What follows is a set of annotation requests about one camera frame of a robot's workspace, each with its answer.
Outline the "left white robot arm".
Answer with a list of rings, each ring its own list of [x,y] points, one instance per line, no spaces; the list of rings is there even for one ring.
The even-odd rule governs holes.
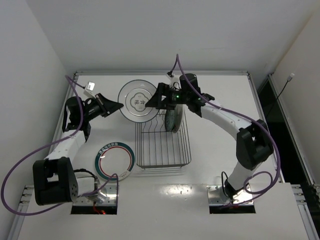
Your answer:
[[[62,138],[45,159],[37,160],[32,166],[35,201],[39,206],[75,202],[78,197],[97,195],[96,178],[77,180],[72,162],[90,136],[90,121],[98,116],[106,118],[123,106],[100,93],[87,100],[77,96],[66,100]]]

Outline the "green red rim plate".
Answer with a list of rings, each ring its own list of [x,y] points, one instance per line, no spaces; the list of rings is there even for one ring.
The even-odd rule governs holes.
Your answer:
[[[111,142],[104,145],[97,153],[94,167],[97,175],[104,180],[119,181],[127,178],[136,158],[130,146],[123,142]]]
[[[184,117],[184,106],[182,104],[177,104],[175,106],[175,118],[174,118],[174,126],[173,126],[173,133],[177,133],[178,130],[180,129],[180,126],[183,121]]]

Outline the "small blue patterned plate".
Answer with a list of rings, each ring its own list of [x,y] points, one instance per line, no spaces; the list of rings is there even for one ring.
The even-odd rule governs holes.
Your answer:
[[[173,132],[174,121],[175,121],[175,109],[167,110],[165,112],[165,118],[164,118],[164,126],[167,132]]]

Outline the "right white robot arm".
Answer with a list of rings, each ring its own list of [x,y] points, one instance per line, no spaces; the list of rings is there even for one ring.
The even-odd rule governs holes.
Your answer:
[[[261,119],[248,120],[223,109],[213,96],[201,92],[197,76],[193,73],[176,77],[169,71],[167,77],[170,84],[159,83],[145,106],[173,110],[177,105],[186,105],[192,113],[216,124],[234,138],[237,163],[221,190],[225,197],[232,199],[245,189],[247,180],[254,175],[257,167],[274,152],[272,142],[265,132],[265,122]]]

